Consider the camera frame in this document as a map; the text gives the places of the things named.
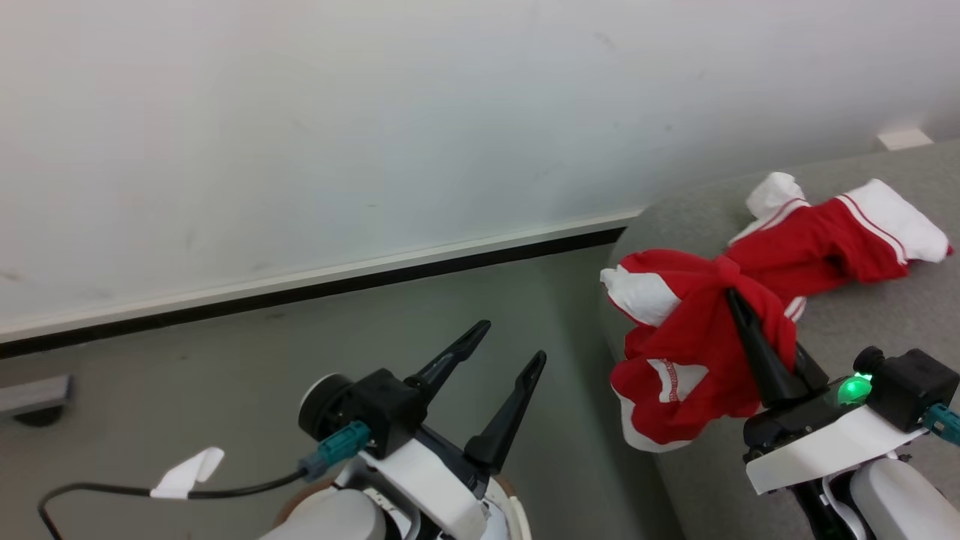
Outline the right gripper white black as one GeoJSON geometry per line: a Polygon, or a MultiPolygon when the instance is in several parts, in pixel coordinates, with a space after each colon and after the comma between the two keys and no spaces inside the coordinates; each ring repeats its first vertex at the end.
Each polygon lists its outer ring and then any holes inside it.
{"type": "Polygon", "coordinates": [[[926,433],[921,426],[903,431],[867,406],[870,376],[855,373],[830,383],[800,343],[796,343],[792,373],[740,292],[729,288],[726,297],[759,400],[765,408],[779,408],[754,415],[743,426],[746,475],[757,494],[842,472],[926,433]],[[807,392],[823,391],[794,404],[807,392]]]}

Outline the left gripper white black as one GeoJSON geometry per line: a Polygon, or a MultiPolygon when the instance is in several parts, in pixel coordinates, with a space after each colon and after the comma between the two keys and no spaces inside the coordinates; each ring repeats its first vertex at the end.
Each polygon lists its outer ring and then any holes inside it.
{"type": "MultiPolygon", "coordinates": [[[[434,400],[492,325],[489,320],[478,321],[417,373],[406,377],[406,386],[417,389],[422,400],[434,400]]],[[[532,356],[515,377],[510,396],[487,427],[467,441],[465,450],[422,426],[386,457],[374,457],[371,447],[361,451],[371,484],[409,516],[409,539],[495,538],[495,512],[490,510],[487,489],[502,471],[546,362],[543,351],[532,356]]]]}

